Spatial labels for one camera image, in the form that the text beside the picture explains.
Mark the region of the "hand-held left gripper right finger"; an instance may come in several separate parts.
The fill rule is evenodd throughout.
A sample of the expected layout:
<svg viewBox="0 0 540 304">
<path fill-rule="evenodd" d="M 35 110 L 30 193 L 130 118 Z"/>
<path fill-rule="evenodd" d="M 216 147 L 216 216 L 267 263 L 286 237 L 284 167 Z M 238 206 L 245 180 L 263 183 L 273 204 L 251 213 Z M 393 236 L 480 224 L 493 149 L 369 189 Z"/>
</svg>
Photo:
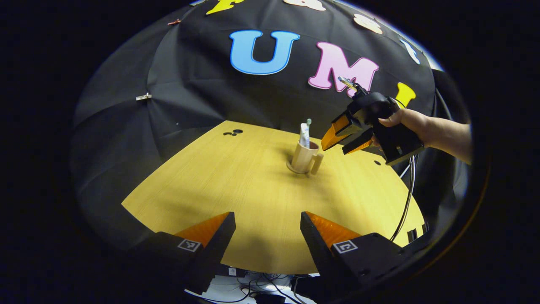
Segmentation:
<svg viewBox="0 0 540 304">
<path fill-rule="evenodd" d="M 379 233 L 359 235 L 312 212 L 302 212 L 300 229 L 319 272 L 316 302 L 370 301 L 402 277 L 420 250 L 400 247 Z"/>
</svg>

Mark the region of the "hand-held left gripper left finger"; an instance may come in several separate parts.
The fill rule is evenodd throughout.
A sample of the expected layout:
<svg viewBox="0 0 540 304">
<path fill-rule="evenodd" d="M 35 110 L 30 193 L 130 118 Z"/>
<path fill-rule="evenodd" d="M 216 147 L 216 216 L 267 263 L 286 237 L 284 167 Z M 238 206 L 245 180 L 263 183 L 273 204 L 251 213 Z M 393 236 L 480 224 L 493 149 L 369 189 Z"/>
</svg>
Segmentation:
<svg viewBox="0 0 540 304">
<path fill-rule="evenodd" d="M 234 212 L 224 212 L 177 233 L 154 233 L 139 244 L 139 277 L 171 292 L 206 292 L 235 230 Z"/>
</svg>

